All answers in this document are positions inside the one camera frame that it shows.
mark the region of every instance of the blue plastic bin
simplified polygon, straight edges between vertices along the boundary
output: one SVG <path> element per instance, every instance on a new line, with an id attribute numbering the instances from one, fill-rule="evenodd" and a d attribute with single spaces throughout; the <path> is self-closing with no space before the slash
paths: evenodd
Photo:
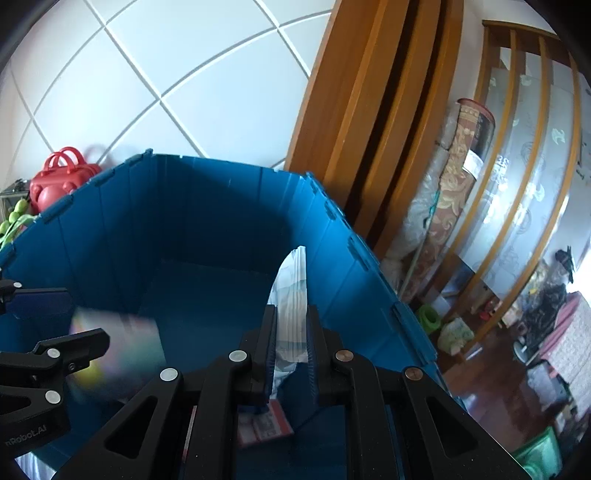
<path id="1" fill-rule="evenodd" d="M 278 267 L 299 245 L 307 248 L 308 301 L 325 327 L 376 365 L 419 365 L 444 385 L 414 315 L 312 176 L 148 150 L 45 211 L 0 252 L 0 267 L 25 287 L 67 287 L 79 306 L 155 318 L 167 363 L 187 372 L 259 326 Z M 4 315 L 0 350 L 29 351 L 66 335 L 70 317 Z M 342 410 L 318 412 L 298 398 L 300 377 L 282 392 L 290 392 L 284 405 L 296 435 L 241 452 L 239 478 L 344 474 Z M 54 468 L 119 408 L 67 396 L 72 431 L 37 451 Z M 342 455 L 331 457 L 334 449 Z"/>

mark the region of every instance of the reddish brown floor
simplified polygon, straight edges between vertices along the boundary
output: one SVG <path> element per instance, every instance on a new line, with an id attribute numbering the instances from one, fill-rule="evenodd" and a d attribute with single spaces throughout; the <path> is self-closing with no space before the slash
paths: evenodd
<path id="1" fill-rule="evenodd" d="M 509 452 L 551 422 L 550 412 L 541 412 L 527 385 L 525 365 L 513 358 L 512 343 L 507 330 L 494 329 L 474 358 L 449 369 L 449 357 L 440 355 L 439 362 L 452 394 L 462 398 L 472 417 Z"/>

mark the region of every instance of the red handbag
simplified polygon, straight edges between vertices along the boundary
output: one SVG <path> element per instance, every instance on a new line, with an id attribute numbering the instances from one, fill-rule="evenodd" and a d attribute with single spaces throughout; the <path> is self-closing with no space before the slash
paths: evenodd
<path id="1" fill-rule="evenodd" d="M 67 153 L 76 157 L 77 164 Z M 60 165 L 60 160 L 64 160 L 66 165 Z M 80 151 L 74 147 L 64 147 L 59 152 L 53 152 L 45 160 L 43 169 L 31 180 L 29 193 L 35 213 L 42 212 L 101 171 L 102 168 L 96 163 L 86 163 Z"/>

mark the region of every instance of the silver screw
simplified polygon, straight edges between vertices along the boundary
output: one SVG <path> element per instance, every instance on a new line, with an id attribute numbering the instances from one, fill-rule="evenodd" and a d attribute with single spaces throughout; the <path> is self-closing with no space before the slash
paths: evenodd
<path id="1" fill-rule="evenodd" d="M 247 356 L 248 355 L 243 350 L 234 350 L 232 353 L 230 353 L 230 355 L 228 355 L 228 358 L 232 360 L 232 362 L 243 362 L 246 360 Z"/>
<path id="2" fill-rule="evenodd" d="M 165 382 L 172 382 L 177 377 L 178 372 L 174 368 L 165 368 L 160 372 L 160 380 L 164 380 Z"/>
<path id="3" fill-rule="evenodd" d="M 421 380 L 423 377 L 423 370 L 417 367 L 407 368 L 404 375 L 406 375 L 409 380 Z"/>
<path id="4" fill-rule="evenodd" d="M 61 402 L 61 396 L 55 390 L 47 390 L 45 393 L 45 399 L 52 405 L 57 405 L 59 402 Z"/>
<path id="5" fill-rule="evenodd" d="M 58 358 L 60 356 L 60 351 L 57 348 L 50 348 L 47 351 L 47 355 L 51 358 Z"/>
<path id="6" fill-rule="evenodd" d="M 335 353 L 335 357 L 341 362 L 350 362 L 353 359 L 353 352 L 350 350 L 339 350 Z"/>

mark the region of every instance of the green plastic container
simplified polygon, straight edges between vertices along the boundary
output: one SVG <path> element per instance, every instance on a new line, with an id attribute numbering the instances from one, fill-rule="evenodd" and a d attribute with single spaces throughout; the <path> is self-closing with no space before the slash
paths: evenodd
<path id="1" fill-rule="evenodd" d="M 549 480 L 562 469 L 560 449 L 552 427 L 547 427 L 511 455 L 534 480 Z"/>
<path id="2" fill-rule="evenodd" d="M 415 314 L 427 335 L 441 328 L 441 317 L 430 305 L 422 305 Z"/>

